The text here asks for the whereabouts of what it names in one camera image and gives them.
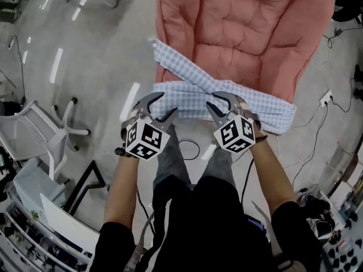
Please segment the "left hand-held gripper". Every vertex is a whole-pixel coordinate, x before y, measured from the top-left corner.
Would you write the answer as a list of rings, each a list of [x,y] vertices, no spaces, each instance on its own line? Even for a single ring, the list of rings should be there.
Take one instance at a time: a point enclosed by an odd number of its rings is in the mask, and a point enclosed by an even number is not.
[[[178,109],[169,110],[161,119],[152,118],[150,106],[163,96],[164,92],[153,92],[141,98],[128,120],[124,121],[124,149],[127,154],[148,161],[164,150],[170,138],[167,130]]]

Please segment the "white marbled table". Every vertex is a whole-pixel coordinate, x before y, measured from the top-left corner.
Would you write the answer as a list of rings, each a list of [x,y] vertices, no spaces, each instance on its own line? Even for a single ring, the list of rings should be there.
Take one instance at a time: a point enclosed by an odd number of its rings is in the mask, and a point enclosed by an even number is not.
[[[99,240],[99,233],[56,206],[43,194],[40,194],[40,198],[46,219],[51,228],[73,244],[94,254]]]

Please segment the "blue checkered shorts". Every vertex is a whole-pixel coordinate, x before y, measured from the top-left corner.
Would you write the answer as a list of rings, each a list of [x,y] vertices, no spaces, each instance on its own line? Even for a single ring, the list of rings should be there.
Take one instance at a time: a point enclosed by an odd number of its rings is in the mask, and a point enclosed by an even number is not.
[[[153,91],[163,92],[164,95],[151,106],[153,116],[162,117],[167,111],[177,108],[180,118],[211,121],[206,102],[227,111],[227,102],[212,96],[213,92],[225,91],[246,101],[250,110],[258,115],[263,130],[283,134],[290,128],[296,112],[294,104],[230,80],[216,80],[160,40],[150,39],[150,44],[158,66],[178,77],[177,81],[154,83]]]

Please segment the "wooden chair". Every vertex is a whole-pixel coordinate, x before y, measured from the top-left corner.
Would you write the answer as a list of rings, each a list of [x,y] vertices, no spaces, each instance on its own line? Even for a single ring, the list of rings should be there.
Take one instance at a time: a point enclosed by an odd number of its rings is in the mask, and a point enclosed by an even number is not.
[[[342,182],[353,189],[363,175],[363,158],[359,159],[358,153],[346,151],[341,147],[336,150],[330,166],[333,184],[330,194],[333,194]]]

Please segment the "person's leg in jeans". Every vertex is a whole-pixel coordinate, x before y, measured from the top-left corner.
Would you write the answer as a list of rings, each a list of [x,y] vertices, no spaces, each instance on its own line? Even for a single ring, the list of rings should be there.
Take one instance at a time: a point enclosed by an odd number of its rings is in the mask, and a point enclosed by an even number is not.
[[[236,190],[232,163],[231,153],[216,148],[195,188]]]
[[[153,182],[154,194],[192,193],[189,178],[176,135],[175,125],[167,130],[170,136],[164,150],[157,156],[158,168]]]

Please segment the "black waist device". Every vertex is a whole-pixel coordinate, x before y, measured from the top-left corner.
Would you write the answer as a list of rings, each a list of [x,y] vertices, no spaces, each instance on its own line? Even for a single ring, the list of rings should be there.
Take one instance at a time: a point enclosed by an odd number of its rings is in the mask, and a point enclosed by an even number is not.
[[[257,226],[261,231],[262,231],[262,233],[263,234],[267,234],[267,230],[266,230],[266,228],[265,228],[265,225],[260,221],[260,220],[257,220],[257,219],[255,219],[254,217],[251,217],[251,216],[249,216],[249,215],[247,215],[247,220],[251,223],[251,224],[253,224],[253,225],[255,225],[255,226]]]

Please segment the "person's torso in black shirt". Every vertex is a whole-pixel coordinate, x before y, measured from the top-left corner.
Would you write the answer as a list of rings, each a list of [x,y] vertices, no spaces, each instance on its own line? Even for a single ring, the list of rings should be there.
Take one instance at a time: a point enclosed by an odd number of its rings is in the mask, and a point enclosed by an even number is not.
[[[166,238],[164,208],[171,199]],[[152,272],[277,272],[271,246],[262,230],[250,223],[238,192],[228,182],[203,177],[190,190],[175,176],[154,188],[154,246],[162,243]],[[272,227],[287,260],[307,272],[319,272],[321,246],[295,202],[272,214]],[[132,231],[104,223],[90,272],[123,272],[136,248]]]

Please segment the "pale blue covered box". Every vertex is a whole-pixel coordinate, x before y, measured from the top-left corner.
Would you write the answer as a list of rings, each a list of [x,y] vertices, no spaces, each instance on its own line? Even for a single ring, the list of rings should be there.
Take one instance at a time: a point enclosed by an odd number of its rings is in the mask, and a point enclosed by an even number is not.
[[[51,180],[35,158],[26,162],[14,177],[13,183],[23,206],[36,220],[46,220],[40,194],[57,206],[66,201],[65,185]]]

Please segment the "person's left forearm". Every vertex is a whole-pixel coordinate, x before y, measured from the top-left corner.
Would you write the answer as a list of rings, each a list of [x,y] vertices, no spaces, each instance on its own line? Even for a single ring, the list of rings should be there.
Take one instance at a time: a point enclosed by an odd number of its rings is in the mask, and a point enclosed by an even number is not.
[[[136,209],[139,158],[119,157],[109,197],[105,206],[104,222],[115,222],[132,229]]]

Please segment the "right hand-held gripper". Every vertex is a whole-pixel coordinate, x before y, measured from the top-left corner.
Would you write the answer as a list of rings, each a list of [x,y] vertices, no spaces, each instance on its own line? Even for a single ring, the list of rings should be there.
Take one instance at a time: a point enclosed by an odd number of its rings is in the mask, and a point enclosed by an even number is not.
[[[219,128],[214,132],[219,146],[233,154],[248,150],[256,143],[253,119],[236,115],[232,120],[227,121],[227,115],[230,112],[238,114],[238,111],[236,111],[239,107],[237,96],[225,91],[212,92],[212,96],[228,104],[228,112],[223,113],[213,103],[206,102],[206,108]]]

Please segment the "black metal table frame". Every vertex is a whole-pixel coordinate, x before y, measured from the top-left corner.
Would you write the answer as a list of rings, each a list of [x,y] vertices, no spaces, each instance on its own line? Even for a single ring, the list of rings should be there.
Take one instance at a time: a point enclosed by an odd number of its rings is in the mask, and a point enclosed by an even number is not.
[[[94,173],[94,175],[96,176],[96,182],[86,185],[86,181],[92,173]],[[86,193],[89,190],[100,189],[105,187],[106,187],[106,182],[102,174],[100,173],[97,163],[95,160],[92,160],[91,163],[86,168],[86,170],[84,171],[81,178],[79,179],[79,181],[76,183],[73,191],[69,195],[62,209],[71,216],[73,216],[76,210],[78,209],[79,205],[81,204],[83,198],[85,197]]]

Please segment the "person's right forearm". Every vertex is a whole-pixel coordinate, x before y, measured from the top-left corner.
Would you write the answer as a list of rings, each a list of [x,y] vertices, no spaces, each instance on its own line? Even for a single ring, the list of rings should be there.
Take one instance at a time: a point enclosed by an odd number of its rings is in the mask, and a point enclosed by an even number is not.
[[[296,202],[292,184],[268,142],[256,143],[250,150],[270,214],[286,202]]]

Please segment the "person's right hand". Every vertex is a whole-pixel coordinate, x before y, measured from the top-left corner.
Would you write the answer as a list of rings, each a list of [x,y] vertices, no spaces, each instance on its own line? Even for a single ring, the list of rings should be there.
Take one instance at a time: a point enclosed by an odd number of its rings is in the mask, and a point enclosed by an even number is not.
[[[256,113],[253,113],[251,111],[250,107],[248,106],[248,104],[246,103],[246,101],[243,98],[237,96],[236,100],[238,102],[240,109],[242,110],[241,115],[247,119],[249,119],[249,118],[252,119],[254,121],[254,128],[256,130],[260,131],[261,122],[260,122],[259,116]]]

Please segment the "white power strip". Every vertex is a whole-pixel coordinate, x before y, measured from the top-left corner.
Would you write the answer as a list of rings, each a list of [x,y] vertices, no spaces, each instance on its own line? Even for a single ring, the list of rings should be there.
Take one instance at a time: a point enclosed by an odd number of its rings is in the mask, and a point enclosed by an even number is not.
[[[319,100],[320,106],[323,108],[332,99],[332,91],[328,90]]]

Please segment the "person's right leg in jeans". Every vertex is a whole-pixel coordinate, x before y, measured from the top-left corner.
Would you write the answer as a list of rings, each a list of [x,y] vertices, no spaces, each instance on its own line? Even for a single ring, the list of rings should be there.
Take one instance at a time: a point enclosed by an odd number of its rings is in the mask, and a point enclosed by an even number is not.
[[[195,188],[236,190],[232,163],[231,153],[216,148]]]

